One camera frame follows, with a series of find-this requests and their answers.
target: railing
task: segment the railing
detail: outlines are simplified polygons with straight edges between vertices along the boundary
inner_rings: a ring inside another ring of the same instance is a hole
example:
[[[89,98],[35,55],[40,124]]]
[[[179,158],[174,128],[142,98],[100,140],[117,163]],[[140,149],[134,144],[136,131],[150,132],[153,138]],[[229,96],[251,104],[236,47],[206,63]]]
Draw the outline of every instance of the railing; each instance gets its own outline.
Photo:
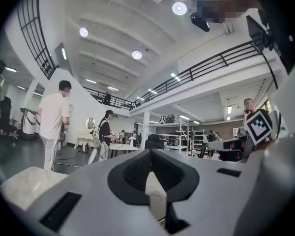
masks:
[[[44,38],[39,14],[39,0],[21,0],[17,12],[21,31],[30,52],[49,80],[56,66]]]
[[[119,97],[115,97],[111,95],[111,99],[109,102],[105,101],[106,94],[97,90],[93,90],[90,88],[84,87],[99,103],[112,106],[115,108],[121,108],[121,109],[127,109],[132,110],[133,109],[133,102],[121,99]]]
[[[148,102],[208,73],[258,55],[260,55],[260,53],[252,44],[252,41],[218,53],[158,85],[153,90],[140,97],[142,100],[136,100],[134,102],[134,107],[139,107],[145,102]]]

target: mirror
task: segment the mirror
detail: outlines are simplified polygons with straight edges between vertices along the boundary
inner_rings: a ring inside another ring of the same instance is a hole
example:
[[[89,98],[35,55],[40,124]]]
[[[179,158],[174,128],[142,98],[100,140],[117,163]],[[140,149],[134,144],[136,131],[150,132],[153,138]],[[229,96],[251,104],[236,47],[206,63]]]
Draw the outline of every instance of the mirror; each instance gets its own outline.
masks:
[[[95,128],[95,121],[94,121],[93,117],[87,118],[87,120],[85,122],[85,127],[87,129],[94,129]]]

